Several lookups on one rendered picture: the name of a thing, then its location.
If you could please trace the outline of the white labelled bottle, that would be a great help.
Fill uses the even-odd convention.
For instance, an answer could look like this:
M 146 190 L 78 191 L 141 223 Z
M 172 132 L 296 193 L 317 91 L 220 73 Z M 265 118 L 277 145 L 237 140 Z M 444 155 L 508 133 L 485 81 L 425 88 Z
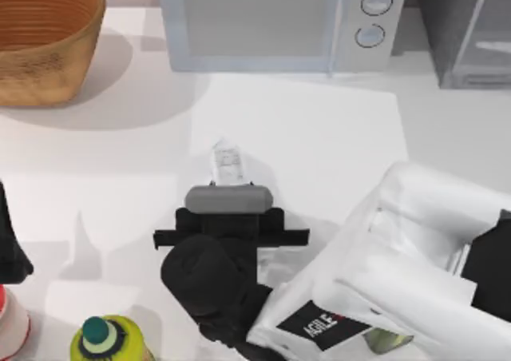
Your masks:
M 238 186 L 249 183 L 244 170 L 240 148 L 226 140 L 218 140 L 212 147 L 212 183 L 217 186 Z

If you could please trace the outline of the pale microwave oven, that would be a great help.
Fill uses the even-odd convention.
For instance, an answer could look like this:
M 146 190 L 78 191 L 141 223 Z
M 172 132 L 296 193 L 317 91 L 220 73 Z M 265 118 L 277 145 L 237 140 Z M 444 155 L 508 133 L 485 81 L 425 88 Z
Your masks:
M 384 69 L 404 0 L 379 16 L 362 0 L 343 0 L 336 73 Z M 337 0 L 160 0 L 171 67 L 180 72 L 326 73 Z M 386 31 L 382 44 L 364 49 L 356 31 Z

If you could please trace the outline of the yellow-green bottle with green cap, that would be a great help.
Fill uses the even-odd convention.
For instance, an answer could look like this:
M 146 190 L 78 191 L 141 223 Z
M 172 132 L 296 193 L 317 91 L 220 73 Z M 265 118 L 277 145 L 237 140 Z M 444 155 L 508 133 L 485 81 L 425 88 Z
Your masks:
M 74 335 L 70 361 L 156 361 L 139 326 L 123 315 L 91 316 Z

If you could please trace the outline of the round microwave knob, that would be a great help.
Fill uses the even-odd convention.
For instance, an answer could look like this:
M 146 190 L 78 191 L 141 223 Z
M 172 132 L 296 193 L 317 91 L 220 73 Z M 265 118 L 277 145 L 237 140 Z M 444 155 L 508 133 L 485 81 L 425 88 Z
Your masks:
M 371 24 L 359 28 L 355 33 L 355 41 L 364 49 L 371 49 L 383 43 L 386 31 L 377 24 Z
M 394 0 L 362 0 L 361 9 L 369 16 L 379 16 L 386 13 Z

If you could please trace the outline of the brown woven basket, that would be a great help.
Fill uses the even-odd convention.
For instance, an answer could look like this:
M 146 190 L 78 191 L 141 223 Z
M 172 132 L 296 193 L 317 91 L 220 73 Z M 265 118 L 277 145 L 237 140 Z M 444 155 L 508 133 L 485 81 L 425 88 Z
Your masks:
M 106 0 L 0 0 L 0 106 L 47 107 L 76 97 Z

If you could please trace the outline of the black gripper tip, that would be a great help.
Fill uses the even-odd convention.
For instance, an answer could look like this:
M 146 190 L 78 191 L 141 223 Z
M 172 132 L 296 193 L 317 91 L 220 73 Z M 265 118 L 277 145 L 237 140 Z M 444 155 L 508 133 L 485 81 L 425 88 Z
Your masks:
M 11 224 L 6 192 L 0 181 L 0 284 L 21 284 L 34 273 Z

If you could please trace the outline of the white bottle with red cap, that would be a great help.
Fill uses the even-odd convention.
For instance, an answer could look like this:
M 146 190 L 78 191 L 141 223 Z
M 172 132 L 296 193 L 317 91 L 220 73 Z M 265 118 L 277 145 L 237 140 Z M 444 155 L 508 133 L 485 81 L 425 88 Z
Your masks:
M 30 317 L 10 289 L 0 285 L 0 361 L 10 361 L 30 333 Z

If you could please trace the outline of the grey cabinet with dark inside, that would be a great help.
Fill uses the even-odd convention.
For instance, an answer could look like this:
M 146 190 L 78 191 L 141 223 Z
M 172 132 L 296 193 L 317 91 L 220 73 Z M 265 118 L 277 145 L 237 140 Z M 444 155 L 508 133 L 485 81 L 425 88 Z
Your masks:
M 417 0 L 442 89 L 511 89 L 511 0 Z

